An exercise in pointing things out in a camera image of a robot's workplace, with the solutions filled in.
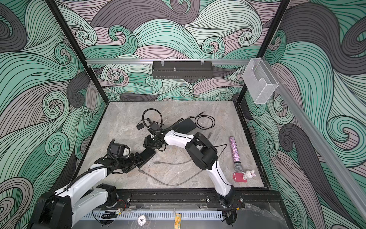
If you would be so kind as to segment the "black network switch box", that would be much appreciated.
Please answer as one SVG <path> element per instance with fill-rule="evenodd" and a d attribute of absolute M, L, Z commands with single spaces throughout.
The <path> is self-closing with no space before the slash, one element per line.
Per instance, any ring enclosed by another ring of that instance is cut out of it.
<path fill-rule="evenodd" d="M 152 148 L 146 148 L 143 152 L 138 154 L 137 167 L 141 169 L 153 156 L 155 156 L 156 151 Z"/>

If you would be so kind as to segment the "dark grey box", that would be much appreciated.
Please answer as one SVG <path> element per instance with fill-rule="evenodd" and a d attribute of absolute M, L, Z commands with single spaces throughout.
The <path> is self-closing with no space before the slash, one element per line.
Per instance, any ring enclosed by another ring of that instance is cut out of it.
<path fill-rule="evenodd" d="M 188 134 L 189 132 L 195 130 L 197 125 L 190 118 L 186 118 L 179 124 L 173 127 L 173 130 L 178 133 Z"/>

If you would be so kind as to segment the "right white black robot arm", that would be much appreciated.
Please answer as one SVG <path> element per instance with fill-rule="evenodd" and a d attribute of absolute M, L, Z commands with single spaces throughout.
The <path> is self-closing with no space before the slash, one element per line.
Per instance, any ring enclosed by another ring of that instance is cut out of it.
<path fill-rule="evenodd" d="M 188 134 L 197 128 L 190 117 L 181 118 L 170 127 L 164 127 L 160 111 L 149 108 L 142 114 L 142 124 L 150 132 L 144 140 L 144 148 L 164 151 L 167 146 L 175 146 L 186 150 L 194 164 L 202 171 L 208 172 L 220 204 L 224 207 L 233 205 L 234 186 L 229 183 L 220 168 L 216 146 L 201 132 Z"/>

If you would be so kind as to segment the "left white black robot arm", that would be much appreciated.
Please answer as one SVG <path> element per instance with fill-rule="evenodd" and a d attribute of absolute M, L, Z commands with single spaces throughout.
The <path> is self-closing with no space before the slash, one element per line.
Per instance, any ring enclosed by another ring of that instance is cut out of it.
<path fill-rule="evenodd" d="M 131 153 L 127 145 L 109 143 L 106 155 L 69 184 L 42 194 L 34 206 L 29 229 L 71 229 L 87 213 L 101 205 L 114 207 L 116 188 L 101 184 L 110 174 L 127 173 L 142 164 L 144 157 Z"/>

